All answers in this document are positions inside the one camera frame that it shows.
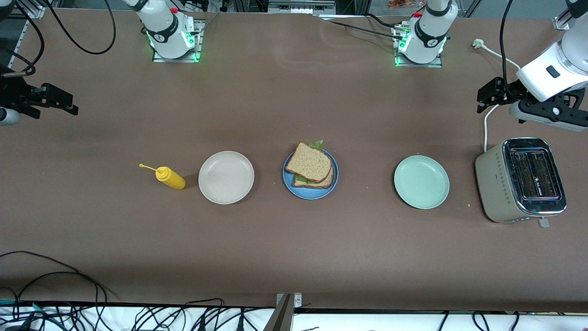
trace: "toaster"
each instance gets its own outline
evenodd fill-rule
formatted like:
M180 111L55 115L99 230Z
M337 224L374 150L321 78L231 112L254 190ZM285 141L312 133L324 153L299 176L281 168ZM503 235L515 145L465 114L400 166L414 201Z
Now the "toaster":
M511 138L476 159L484 211L495 222L539 221L566 209L566 196L549 146L539 138Z

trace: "sandwich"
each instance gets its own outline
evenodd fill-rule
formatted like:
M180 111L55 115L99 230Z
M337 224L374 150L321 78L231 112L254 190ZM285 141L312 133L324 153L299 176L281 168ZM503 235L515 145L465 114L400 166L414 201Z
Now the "sandwich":
M330 158L322 151L323 141L300 142L286 165L294 174L294 187L329 188L335 176Z

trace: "bread slice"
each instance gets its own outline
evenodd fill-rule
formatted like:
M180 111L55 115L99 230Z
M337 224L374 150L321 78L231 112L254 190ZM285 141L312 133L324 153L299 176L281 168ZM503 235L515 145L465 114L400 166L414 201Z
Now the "bread slice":
M322 151L309 147L303 142L298 144L286 171L300 175L315 183L327 178L331 169L330 159Z
M331 170L329 171L329 175L327 176L327 179L323 180L321 183L311 184L304 181L296 180L296 177L294 177L294 182L292 183L292 186L307 188L329 188L331 184L333 184L334 177L335 174L333 172L333 168L331 168Z

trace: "blue plate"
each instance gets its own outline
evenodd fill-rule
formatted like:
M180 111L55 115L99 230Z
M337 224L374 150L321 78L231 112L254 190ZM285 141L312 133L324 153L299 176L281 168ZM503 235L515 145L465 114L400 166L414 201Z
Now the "blue plate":
M292 194L305 200L316 200L326 196L335 188L335 185L337 185L337 181L339 179L339 167L337 167L337 162L333 156L329 154L329 152L325 150L323 150L323 152L325 152L325 154L331 159L331 162L333 163L333 171L335 172L333 174L333 184L331 184L329 188L307 188L292 186L292 183L294 183L294 174L286 171L286 165L288 162L290 162L292 155L294 155L294 152L292 152L292 154L290 154L290 156L286 159L286 162L284 162L284 168L282 169L282 178L284 179L284 184L286 184L286 187L288 190L290 190L290 192L292 192Z

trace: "yellow squeeze bottle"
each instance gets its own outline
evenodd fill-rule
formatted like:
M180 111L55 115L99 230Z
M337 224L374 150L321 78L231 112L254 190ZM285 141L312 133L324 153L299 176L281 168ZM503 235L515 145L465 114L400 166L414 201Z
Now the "yellow squeeze bottle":
M173 170L168 167L159 167L157 169L153 169L152 167L148 167L143 165L142 163L139 165L141 168L147 168L155 171L155 177L157 179L166 184L167 186L173 188L174 190L181 190L186 187L186 181L182 176L176 174Z

